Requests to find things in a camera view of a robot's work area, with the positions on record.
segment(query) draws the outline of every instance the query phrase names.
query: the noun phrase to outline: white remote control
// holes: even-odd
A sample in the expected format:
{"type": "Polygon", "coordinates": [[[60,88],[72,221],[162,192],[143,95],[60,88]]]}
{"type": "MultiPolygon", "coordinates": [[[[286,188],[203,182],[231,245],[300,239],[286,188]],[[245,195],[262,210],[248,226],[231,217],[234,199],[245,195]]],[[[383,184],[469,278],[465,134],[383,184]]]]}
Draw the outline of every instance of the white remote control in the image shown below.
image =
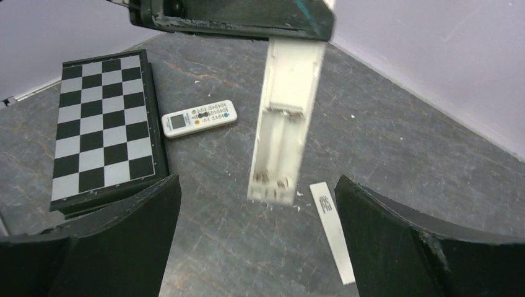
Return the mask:
{"type": "Polygon", "coordinates": [[[237,120],[237,112],[230,100],[202,105],[162,116],[162,129],[169,138],[177,138],[211,129],[237,120]]]}

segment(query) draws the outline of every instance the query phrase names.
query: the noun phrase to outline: checkered board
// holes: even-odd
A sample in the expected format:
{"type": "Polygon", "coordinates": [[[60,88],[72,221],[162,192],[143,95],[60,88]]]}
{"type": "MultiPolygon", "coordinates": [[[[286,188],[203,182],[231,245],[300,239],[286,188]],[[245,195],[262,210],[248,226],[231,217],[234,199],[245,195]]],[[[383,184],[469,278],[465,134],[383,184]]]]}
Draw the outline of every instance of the checkered board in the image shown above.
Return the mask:
{"type": "Polygon", "coordinates": [[[64,63],[50,209],[100,208],[167,175],[146,51],[64,63]]]}

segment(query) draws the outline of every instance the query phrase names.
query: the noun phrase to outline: marble surface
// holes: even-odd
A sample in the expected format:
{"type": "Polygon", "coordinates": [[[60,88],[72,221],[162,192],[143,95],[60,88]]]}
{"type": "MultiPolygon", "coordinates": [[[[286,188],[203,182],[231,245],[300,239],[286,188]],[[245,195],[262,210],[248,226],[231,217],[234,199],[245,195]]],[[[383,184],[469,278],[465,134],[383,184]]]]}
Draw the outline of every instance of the marble surface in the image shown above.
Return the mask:
{"type": "MultiPolygon", "coordinates": [[[[329,47],[294,207],[246,200],[267,43],[161,35],[162,113],[229,99],[238,122],[167,142],[183,202],[161,296],[358,296],[343,286],[308,185],[341,174],[460,225],[525,236],[525,164],[329,47]]],[[[0,111],[0,211],[15,233],[49,213],[55,86],[0,111]]]]}

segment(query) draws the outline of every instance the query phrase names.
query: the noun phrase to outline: white wall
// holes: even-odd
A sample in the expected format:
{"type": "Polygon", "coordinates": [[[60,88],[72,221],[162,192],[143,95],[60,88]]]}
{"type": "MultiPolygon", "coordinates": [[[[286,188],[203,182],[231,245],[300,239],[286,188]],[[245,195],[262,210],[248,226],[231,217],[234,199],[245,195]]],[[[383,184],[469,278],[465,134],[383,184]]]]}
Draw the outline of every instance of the white wall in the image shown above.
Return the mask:
{"type": "Polygon", "coordinates": [[[117,53],[157,34],[104,0],[3,0],[0,100],[56,80],[62,62],[117,53]]]}
{"type": "Polygon", "coordinates": [[[525,159],[525,1],[338,0],[333,43],[525,159]]]}

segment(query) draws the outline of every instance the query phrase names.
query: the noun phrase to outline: white square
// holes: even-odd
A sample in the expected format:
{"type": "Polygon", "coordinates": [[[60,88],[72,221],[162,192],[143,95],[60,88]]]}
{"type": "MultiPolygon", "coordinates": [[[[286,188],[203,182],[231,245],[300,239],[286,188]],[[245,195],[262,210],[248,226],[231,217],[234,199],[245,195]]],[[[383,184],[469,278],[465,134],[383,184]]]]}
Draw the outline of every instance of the white square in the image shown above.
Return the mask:
{"type": "Polygon", "coordinates": [[[60,85],[60,93],[69,93],[82,90],[82,78],[62,80],[60,85]]]}
{"type": "Polygon", "coordinates": [[[93,62],[82,65],[82,76],[101,74],[102,62],[93,62]]]}
{"type": "Polygon", "coordinates": [[[147,121],[146,106],[142,105],[124,110],[124,118],[126,120],[126,125],[147,121]]]}
{"type": "Polygon", "coordinates": [[[89,118],[82,118],[80,119],[80,134],[84,135],[101,131],[103,129],[103,124],[102,114],[90,116],[89,118]]]}
{"type": "Polygon", "coordinates": [[[79,154],[79,172],[104,167],[104,148],[88,150],[79,154]]]}
{"type": "Polygon", "coordinates": [[[102,86],[82,90],[81,103],[102,100],[102,86]]]}
{"type": "Polygon", "coordinates": [[[80,119],[80,104],[60,107],[58,109],[58,123],[65,123],[80,119]]]}
{"type": "Polygon", "coordinates": [[[104,72],[102,74],[102,85],[111,85],[122,82],[122,71],[104,72]]]}
{"type": "Polygon", "coordinates": [[[56,141],[54,158],[62,158],[66,156],[80,153],[80,136],[73,136],[56,141]]]}
{"type": "Polygon", "coordinates": [[[137,139],[127,143],[128,160],[151,156],[151,141],[148,138],[137,139]]]}
{"type": "Polygon", "coordinates": [[[142,79],[129,80],[122,83],[122,92],[124,95],[142,93],[142,91],[144,91],[142,79]]]}
{"type": "Polygon", "coordinates": [[[51,201],[71,197],[79,193],[79,174],[74,173],[53,179],[51,201]]]}
{"type": "Polygon", "coordinates": [[[128,141],[128,137],[126,135],[126,126],[105,129],[102,132],[102,139],[104,141],[104,147],[125,143],[128,141]]]}
{"type": "Polygon", "coordinates": [[[141,66],[141,59],[138,56],[130,56],[120,59],[120,69],[129,69],[141,66]]]}
{"type": "Polygon", "coordinates": [[[115,184],[130,181],[129,162],[124,161],[104,167],[104,185],[114,186],[115,184]]]}
{"type": "Polygon", "coordinates": [[[102,112],[112,113],[124,109],[124,96],[106,98],[102,100],[102,112]]]}

